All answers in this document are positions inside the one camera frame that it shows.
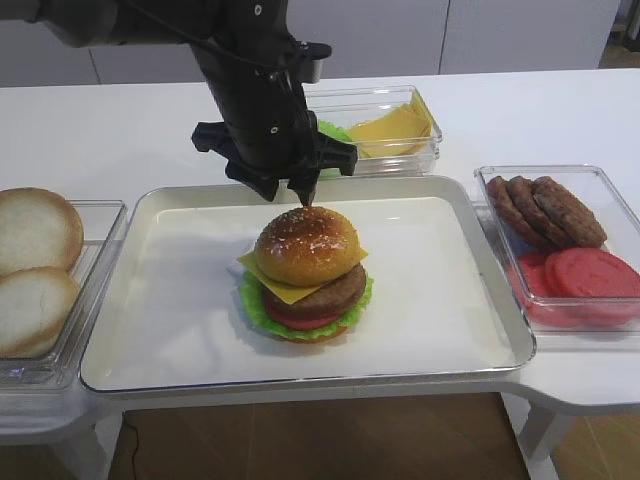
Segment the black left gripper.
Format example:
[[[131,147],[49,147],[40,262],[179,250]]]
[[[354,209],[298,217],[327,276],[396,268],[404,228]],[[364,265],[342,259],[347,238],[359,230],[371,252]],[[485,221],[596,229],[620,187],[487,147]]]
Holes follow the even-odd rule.
[[[226,176],[272,202],[281,179],[302,206],[316,191],[321,137],[316,114],[302,89],[218,89],[220,122],[200,122],[191,140],[196,150],[227,159]]]

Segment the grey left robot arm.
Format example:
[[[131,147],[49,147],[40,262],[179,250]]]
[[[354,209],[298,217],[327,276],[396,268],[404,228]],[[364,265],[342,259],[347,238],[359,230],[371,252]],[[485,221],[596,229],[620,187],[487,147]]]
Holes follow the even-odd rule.
[[[282,182],[312,204],[322,171],[353,175],[355,146],[320,132],[304,85],[332,49],[297,40],[285,1],[4,1],[2,20],[43,23],[64,44],[186,44],[222,116],[191,141],[227,161],[226,176],[275,198]]]

